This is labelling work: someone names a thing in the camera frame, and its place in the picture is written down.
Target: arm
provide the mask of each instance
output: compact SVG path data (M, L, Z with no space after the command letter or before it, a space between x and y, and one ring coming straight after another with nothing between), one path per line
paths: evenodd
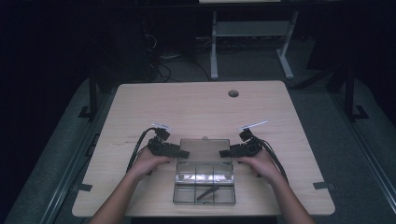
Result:
M238 160L249 164L253 172L268 180L287 223L315 223L265 150L261 150L255 157L242 157Z
M157 165L170 160L153 156L148 148L143 148L132 168L93 215L90 223L121 223L139 181Z

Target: forearm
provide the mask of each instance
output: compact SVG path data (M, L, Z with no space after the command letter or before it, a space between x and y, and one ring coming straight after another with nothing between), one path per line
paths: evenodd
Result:
M269 182L286 223L315 223L281 174L273 176Z
M138 182L136 178L127 174L95 213L90 223L121 223Z

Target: grommet hole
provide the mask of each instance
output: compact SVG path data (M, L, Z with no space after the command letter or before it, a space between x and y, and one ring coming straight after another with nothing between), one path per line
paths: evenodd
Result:
M228 95L233 97L233 98L235 98L235 97L238 97L239 92L238 91L234 91L234 90L228 91Z

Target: black clamp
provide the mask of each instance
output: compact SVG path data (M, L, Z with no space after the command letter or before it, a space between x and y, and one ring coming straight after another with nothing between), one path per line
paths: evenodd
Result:
M141 135L139 140L134 147L134 153L132 154L131 159L129 160L128 167L126 171L128 172L131 169L132 165L134 164L134 160L137 157L138 149L140 148L140 144L142 143L143 139L145 138L148 131L153 130L156 133L156 136L153 137L148 141L148 148L151 153L155 156L166 156L171 158L185 158L187 159L190 155L190 152L180 150L180 146L166 143L165 141L171 135L163 128L149 128L145 130Z
M253 133L250 129L244 129L239 136L241 137L244 144L236 144L230 146L230 150L222 150L219 152L222 158L232 157L232 158L240 158L240 157L254 157L262 150L259 142L254 139Z
M158 135L148 140L148 148L154 156L187 159L190 152L180 149L180 146L166 143Z

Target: floor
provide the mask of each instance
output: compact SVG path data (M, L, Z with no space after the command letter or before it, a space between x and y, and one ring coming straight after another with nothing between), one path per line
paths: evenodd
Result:
M318 73L305 69L314 40L293 40L287 57L295 78L286 79L276 57L279 41L266 39L259 48L244 43L221 50L218 81L282 80L292 87ZM178 52L170 50L167 55L177 56ZM197 53L195 61L180 55L163 61L159 69L162 75L154 82L166 79L168 82L209 81L209 54L204 49ZM343 111L344 89L338 93L326 90L330 77L303 90L290 90L320 171L332 186L330 194L335 212L314 219L323 224L396 223L395 211L379 187L364 153L367 147L373 151L389 181L395 185L396 129L376 104L370 90L358 80L355 105L362 105L370 118L351 122ZM100 134L116 91L99 94L99 112L89 121L78 117L81 108L89 105L88 81L81 84L6 223L88 223L88 217L74 217L71 209L77 196L76 186L85 175L94 149L92 139ZM278 223L283 223L282 217L277 219ZM130 222L126 217L123 223Z

